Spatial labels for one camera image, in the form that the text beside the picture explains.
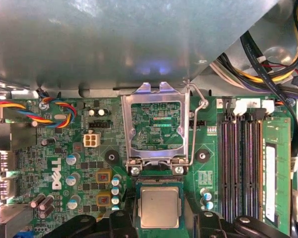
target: black cable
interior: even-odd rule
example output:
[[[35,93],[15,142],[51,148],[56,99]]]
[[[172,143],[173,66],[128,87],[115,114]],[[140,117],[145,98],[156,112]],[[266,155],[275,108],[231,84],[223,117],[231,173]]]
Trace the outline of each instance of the black cable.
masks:
[[[252,46],[249,44],[247,38],[244,35],[242,35],[240,39],[241,39],[245,54],[249,59],[250,63],[252,64],[254,70],[257,72],[257,74],[260,76],[263,82],[267,85],[267,87],[278,97],[279,100],[281,100],[284,103],[284,105],[287,107],[287,109],[289,110],[289,112],[291,113],[294,119],[293,120],[294,133],[293,133],[292,144],[291,144],[291,155],[292,157],[296,157],[298,154],[298,121],[296,118],[296,114],[293,108],[289,105],[288,98],[276,86],[271,76],[266,72],[265,68],[258,62],[257,57],[254,53],[254,50]]]

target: microchip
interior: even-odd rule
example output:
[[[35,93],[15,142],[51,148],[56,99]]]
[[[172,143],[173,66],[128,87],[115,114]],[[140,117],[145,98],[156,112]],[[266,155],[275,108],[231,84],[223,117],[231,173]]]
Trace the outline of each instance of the microchip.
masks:
[[[73,152],[83,152],[83,144],[81,142],[73,143]]]
[[[83,184],[83,191],[88,191],[90,190],[90,185],[88,183]]]
[[[91,211],[92,212],[98,212],[98,206],[97,205],[92,205],[91,206]]]
[[[104,167],[104,162],[98,161],[97,162],[97,168],[102,169]]]
[[[104,189],[106,189],[105,184],[104,184],[104,183],[100,183],[100,184],[98,185],[98,189],[99,189],[99,190],[104,190]]]
[[[62,152],[62,148],[55,148],[54,152],[55,152],[56,154],[61,154],[61,152]]]
[[[76,103],[76,109],[77,110],[83,110],[85,108],[85,102],[77,102]]]
[[[91,190],[98,190],[97,183],[93,182],[90,186]]]
[[[80,164],[80,168],[81,168],[82,170],[87,170],[87,169],[88,169],[88,162],[82,162],[82,163]]]
[[[90,206],[83,206],[83,212],[90,212]]]
[[[54,133],[55,134],[62,134],[62,132],[63,132],[63,129],[62,128],[55,128],[54,129]]]
[[[94,107],[99,107],[99,100],[94,101]]]
[[[100,212],[106,212],[106,207],[99,207]]]
[[[91,168],[91,169],[95,169],[97,167],[97,163],[96,163],[96,161],[91,161],[91,162],[89,162],[89,168]]]

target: red wire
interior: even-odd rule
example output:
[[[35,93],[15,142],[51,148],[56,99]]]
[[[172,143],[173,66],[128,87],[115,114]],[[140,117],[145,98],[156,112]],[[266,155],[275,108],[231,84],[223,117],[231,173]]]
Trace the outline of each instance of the red wire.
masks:
[[[281,63],[275,63],[275,64],[278,64],[278,65],[262,64],[262,66],[270,67],[270,68],[275,68],[275,67],[280,67],[280,66],[287,67],[287,65],[284,65],[284,64],[281,64]]]

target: silver cpu cover plate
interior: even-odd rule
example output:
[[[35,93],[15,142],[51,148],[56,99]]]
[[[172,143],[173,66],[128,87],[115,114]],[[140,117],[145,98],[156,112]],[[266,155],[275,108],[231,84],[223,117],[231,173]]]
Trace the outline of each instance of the silver cpu cover plate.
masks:
[[[178,187],[142,187],[138,200],[141,228],[179,228],[181,199]]]

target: mounting hole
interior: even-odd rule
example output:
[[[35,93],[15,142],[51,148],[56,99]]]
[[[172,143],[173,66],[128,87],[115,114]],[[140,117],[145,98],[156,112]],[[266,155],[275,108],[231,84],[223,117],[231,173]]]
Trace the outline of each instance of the mounting hole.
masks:
[[[114,159],[115,159],[115,155],[109,155],[108,158],[109,158],[110,160],[114,160]]]
[[[195,159],[199,162],[199,163],[206,163],[207,161],[209,161],[211,158],[211,154],[207,149],[199,149],[196,153],[195,153]]]
[[[105,153],[105,161],[110,165],[119,164],[119,153],[116,150],[108,150]]]

